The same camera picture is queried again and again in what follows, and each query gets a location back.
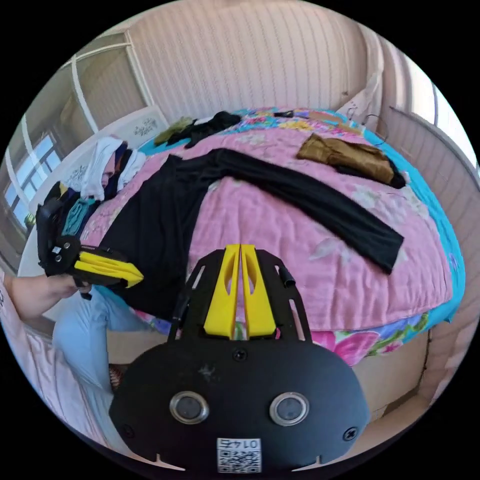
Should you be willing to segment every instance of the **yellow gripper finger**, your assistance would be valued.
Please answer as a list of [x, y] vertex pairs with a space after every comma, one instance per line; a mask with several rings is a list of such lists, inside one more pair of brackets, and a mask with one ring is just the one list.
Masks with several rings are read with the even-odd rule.
[[75, 262], [74, 267], [83, 272], [126, 280], [127, 288], [133, 287], [144, 279], [142, 273], [132, 263], [105, 258], [86, 251], [80, 252], [79, 260]]
[[240, 246], [241, 273], [243, 277], [243, 297], [245, 304], [245, 320], [248, 339], [273, 335], [275, 324], [270, 307], [267, 289], [260, 270], [254, 245]]
[[234, 339], [239, 286], [240, 245], [227, 245], [203, 328], [207, 335]]

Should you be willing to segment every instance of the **hand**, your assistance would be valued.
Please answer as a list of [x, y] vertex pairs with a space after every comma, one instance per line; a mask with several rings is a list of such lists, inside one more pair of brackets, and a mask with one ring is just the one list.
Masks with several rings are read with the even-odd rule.
[[54, 275], [49, 277], [51, 282], [51, 288], [55, 295], [60, 299], [68, 299], [76, 292], [88, 293], [92, 289], [92, 286], [88, 283], [84, 283], [83, 287], [77, 287], [75, 285], [75, 280], [70, 275]]

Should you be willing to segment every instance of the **person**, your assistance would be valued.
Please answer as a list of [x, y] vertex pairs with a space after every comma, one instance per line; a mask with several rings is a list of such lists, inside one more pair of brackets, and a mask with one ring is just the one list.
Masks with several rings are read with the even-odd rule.
[[[90, 292], [91, 300], [83, 299], [82, 292]], [[70, 297], [72, 308], [57, 319], [51, 341], [23, 323]], [[95, 287], [77, 288], [69, 275], [12, 277], [0, 270], [0, 319], [23, 373], [58, 418], [123, 455], [177, 468], [133, 453], [109, 416], [113, 391], [107, 329], [128, 332], [148, 328], [134, 313]]]

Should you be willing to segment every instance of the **green cloth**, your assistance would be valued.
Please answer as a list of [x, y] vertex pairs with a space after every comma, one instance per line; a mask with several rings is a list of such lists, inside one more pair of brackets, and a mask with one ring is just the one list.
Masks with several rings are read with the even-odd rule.
[[162, 133], [159, 133], [154, 139], [153, 144], [155, 147], [158, 147], [165, 142], [168, 142], [169, 138], [176, 134], [177, 132], [181, 132], [182, 130], [186, 129], [192, 122], [194, 121], [193, 118], [189, 116], [183, 116], [180, 120], [177, 120], [175, 123], [172, 123], [166, 130]]

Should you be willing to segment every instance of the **brown cloth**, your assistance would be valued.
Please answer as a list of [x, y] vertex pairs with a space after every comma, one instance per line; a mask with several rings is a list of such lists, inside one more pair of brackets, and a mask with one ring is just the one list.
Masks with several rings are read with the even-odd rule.
[[378, 148], [346, 142], [339, 138], [322, 138], [316, 133], [303, 143], [296, 157], [332, 167], [349, 167], [387, 185], [394, 178], [388, 157]]

